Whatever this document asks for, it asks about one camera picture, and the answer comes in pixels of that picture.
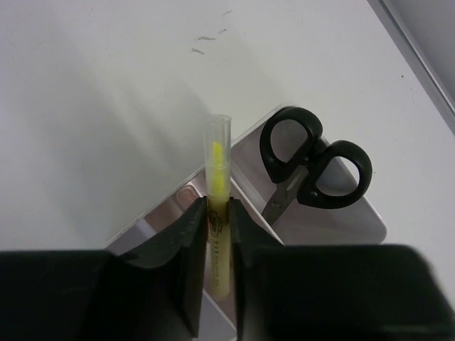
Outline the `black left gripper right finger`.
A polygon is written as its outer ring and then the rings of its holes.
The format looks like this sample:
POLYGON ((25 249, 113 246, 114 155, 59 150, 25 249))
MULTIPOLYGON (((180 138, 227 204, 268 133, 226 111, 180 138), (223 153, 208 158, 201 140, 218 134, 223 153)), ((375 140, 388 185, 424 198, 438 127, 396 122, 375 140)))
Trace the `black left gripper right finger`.
POLYGON ((398 245, 285 246, 229 203, 239 340, 453 340, 427 261, 398 245))

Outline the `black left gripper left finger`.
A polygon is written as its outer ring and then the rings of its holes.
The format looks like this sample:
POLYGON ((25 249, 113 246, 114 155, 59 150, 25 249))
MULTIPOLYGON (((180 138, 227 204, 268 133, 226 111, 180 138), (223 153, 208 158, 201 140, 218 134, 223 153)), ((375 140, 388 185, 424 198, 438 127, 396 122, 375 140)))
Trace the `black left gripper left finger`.
POLYGON ((198 336, 207 201, 139 246, 1 253, 2 340, 191 340, 198 336))

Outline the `black handled scissors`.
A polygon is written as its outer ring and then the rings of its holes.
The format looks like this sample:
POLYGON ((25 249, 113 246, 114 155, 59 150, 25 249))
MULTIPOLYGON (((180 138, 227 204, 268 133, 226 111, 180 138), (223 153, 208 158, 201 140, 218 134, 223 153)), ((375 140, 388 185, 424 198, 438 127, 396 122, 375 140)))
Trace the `black handled scissors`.
POLYGON ((323 125, 315 114, 301 107, 284 107, 265 123, 259 138, 262 162, 276 190, 265 205, 262 216, 274 224, 292 204, 318 209, 341 209, 359 201, 370 186, 373 166, 366 152, 358 145, 345 140, 326 144, 322 139, 323 125), (305 129, 306 138, 288 161, 280 160, 272 148, 272 131, 283 121, 295 121, 305 129), (335 196, 323 193, 317 182, 337 158, 345 158, 357 168, 359 181, 353 191, 335 196))

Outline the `yellow slim highlighter pen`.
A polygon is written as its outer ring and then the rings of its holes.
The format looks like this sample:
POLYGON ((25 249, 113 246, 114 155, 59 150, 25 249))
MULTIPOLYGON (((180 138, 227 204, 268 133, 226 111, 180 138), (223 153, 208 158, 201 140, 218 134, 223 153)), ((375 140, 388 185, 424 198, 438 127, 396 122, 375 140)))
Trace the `yellow slim highlighter pen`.
POLYGON ((214 299, 230 293, 231 118, 211 114, 205 124, 205 183, 208 202, 210 275, 214 299))

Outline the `orange slim highlighter pen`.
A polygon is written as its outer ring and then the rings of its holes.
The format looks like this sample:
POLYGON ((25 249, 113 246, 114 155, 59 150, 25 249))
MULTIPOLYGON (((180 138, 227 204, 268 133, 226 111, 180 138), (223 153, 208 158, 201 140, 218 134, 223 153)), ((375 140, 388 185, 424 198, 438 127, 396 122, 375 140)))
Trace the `orange slim highlighter pen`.
POLYGON ((176 192, 177 203, 183 210, 188 209, 198 198, 199 195, 192 185, 186 185, 176 192))

